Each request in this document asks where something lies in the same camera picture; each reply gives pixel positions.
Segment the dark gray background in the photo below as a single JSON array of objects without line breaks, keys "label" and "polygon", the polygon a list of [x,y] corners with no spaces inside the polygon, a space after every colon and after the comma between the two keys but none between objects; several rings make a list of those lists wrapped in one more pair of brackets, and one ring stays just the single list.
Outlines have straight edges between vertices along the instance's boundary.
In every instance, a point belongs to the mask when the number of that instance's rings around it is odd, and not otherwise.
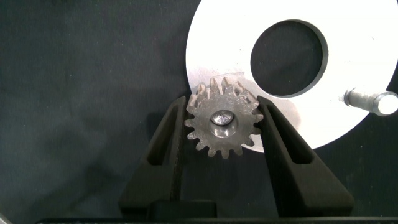
[{"label": "dark gray background", "polygon": [[[185,46],[198,4],[0,1],[0,213],[14,223],[120,216],[118,198],[164,111],[190,94]],[[398,75],[388,89],[398,91]],[[397,130],[398,115],[369,115],[316,150],[354,195],[353,215],[398,215]],[[218,177],[197,170],[190,187],[233,201],[224,216],[275,216],[258,177],[266,167],[232,163],[208,162]],[[186,165],[194,169],[192,157]]]}]

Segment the metal pin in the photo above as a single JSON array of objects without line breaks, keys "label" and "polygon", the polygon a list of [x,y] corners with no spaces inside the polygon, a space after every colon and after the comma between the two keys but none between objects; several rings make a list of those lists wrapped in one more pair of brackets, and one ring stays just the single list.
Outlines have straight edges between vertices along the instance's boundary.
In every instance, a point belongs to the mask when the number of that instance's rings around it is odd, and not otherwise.
[{"label": "metal pin", "polygon": [[354,88],[344,97],[349,106],[361,108],[379,116],[387,116],[398,110],[398,95],[391,91],[369,93]]},{"label": "metal pin", "polygon": [[234,113],[229,110],[220,110],[211,116],[211,121],[218,126],[229,124],[234,119]]}]

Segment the gear tooth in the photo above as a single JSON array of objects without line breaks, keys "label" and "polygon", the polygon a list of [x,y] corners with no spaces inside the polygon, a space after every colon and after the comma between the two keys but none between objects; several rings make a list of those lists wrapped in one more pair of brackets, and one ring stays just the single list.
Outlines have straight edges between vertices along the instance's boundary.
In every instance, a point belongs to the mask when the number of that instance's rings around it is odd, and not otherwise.
[{"label": "gear tooth", "polygon": [[243,144],[244,146],[249,146],[249,147],[253,147],[254,146],[254,142],[251,138],[249,138],[248,140],[246,140],[246,142],[244,142]]},{"label": "gear tooth", "polygon": [[186,126],[186,127],[193,127],[193,120],[192,119],[189,119],[189,120],[186,120],[186,121],[184,121],[184,125]]},{"label": "gear tooth", "polygon": [[256,116],[256,123],[260,122],[264,119],[264,115],[262,115],[262,114],[256,114],[255,116]]},{"label": "gear tooth", "polygon": [[223,94],[228,94],[233,92],[233,86],[227,77],[223,78],[223,81],[221,82],[221,89],[223,91]]},{"label": "gear tooth", "polygon": [[194,106],[187,106],[187,111],[188,111],[190,114],[193,114],[193,115],[196,114],[196,108],[195,108]]},{"label": "gear tooth", "polygon": [[238,155],[238,156],[242,156],[242,154],[243,154],[242,147],[238,147],[238,148],[234,149],[234,151],[235,151],[236,155]]},{"label": "gear tooth", "polygon": [[261,129],[253,128],[252,134],[261,134]]},{"label": "gear tooth", "polygon": [[204,97],[207,98],[207,90],[205,84],[201,83],[198,85],[197,95],[203,95]]},{"label": "gear tooth", "polygon": [[195,106],[196,101],[197,101],[197,96],[194,95],[194,94],[192,94],[192,95],[189,97],[188,106]]},{"label": "gear tooth", "polygon": [[229,151],[228,150],[222,150],[221,155],[223,156],[224,159],[228,159],[229,157]]},{"label": "gear tooth", "polygon": [[199,151],[199,150],[204,149],[205,147],[206,146],[204,145],[203,141],[201,140],[200,142],[198,142],[196,149]]},{"label": "gear tooth", "polygon": [[187,135],[187,138],[188,138],[189,140],[194,140],[194,139],[197,139],[198,137],[197,137],[197,134],[196,134],[194,131],[192,131],[191,133],[189,133],[189,134]]},{"label": "gear tooth", "polygon": [[254,110],[256,109],[258,106],[260,105],[260,102],[258,102],[257,100],[250,103],[250,107]]},{"label": "gear tooth", "polygon": [[210,96],[220,95],[217,81],[214,78],[210,79]]},{"label": "gear tooth", "polygon": [[205,96],[202,95],[202,94],[197,95],[197,100],[196,100],[195,106],[196,106],[197,108],[200,107],[201,103],[202,103],[204,100],[207,100],[207,97],[205,97]]},{"label": "gear tooth", "polygon": [[209,152],[207,153],[209,157],[214,157],[216,155],[217,150],[209,148]]},{"label": "gear tooth", "polygon": [[243,91],[241,91],[239,93],[239,95],[245,96],[244,100],[246,101],[246,103],[252,104],[252,103],[257,102],[257,106],[258,106],[259,102],[257,101],[256,97],[253,94],[251,94],[251,92],[249,90],[244,89]]},{"label": "gear tooth", "polygon": [[240,82],[236,82],[234,84],[234,94],[235,96],[239,96],[244,90],[246,90]]}]

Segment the spur gear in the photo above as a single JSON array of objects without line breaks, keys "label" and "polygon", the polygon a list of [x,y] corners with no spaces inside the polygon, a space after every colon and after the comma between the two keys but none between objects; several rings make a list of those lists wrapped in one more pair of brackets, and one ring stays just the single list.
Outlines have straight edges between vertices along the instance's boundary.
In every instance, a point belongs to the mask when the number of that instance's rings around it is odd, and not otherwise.
[{"label": "spur gear", "polygon": [[214,78],[208,88],[201,83],[187,106],[187,111],[194,115],[185,121],[186,126],[194,128],[188,139],[199,139],[196,149],[208,147],[210,157],[221,151],[227,159],[231,149],[240,156],[242,145],[254,145],[250,135],[261,133],[254,127],[254,123],[263,119],[258,105],[256,97],[240,82],[232,84],[224,77],[221,85]]}]

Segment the metal fixture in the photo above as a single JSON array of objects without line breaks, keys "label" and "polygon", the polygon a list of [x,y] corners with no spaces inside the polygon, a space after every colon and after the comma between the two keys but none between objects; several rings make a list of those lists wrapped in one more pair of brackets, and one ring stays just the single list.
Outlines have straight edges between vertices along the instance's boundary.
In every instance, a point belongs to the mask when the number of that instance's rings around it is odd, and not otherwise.
[{"label": "metal fixture", "polygon": [[[251,72],[254,44],[281,21],[309,26],[323,51],[313,83],[283,97],[262,90]],[[398,27],[396,0],[202,0],[188,35],[188,81],[192,93],[210,78],[240,82],[254,96],[271,100],[315,149],[344,135],[368,114],[346,106],[348,89],[387,88],[398,52],[398,29],[391,27]]]},{"label": "metal fixture", "polygon": [[196,149],[209,147],[208,155],[213,157],[221,151],[228,158],[229,150],[242,154],[242,145],[254,146],[250,138],[261,131],[253,125],[263,119],[257,109],[259,102],[240,82],[232,84],[224,78],[221,85],[210,80],[210,87],[200,84],[196,95],[191,95],[187,111],[194,115],[185,125],[195,130],[189,139],[199,139]]},{"label": "metal fixture", "polygon": [[354,88],[346,92],[345,103],[379,116],[387,116],[398,110],[398,95],[391,91],[370,93]]}]

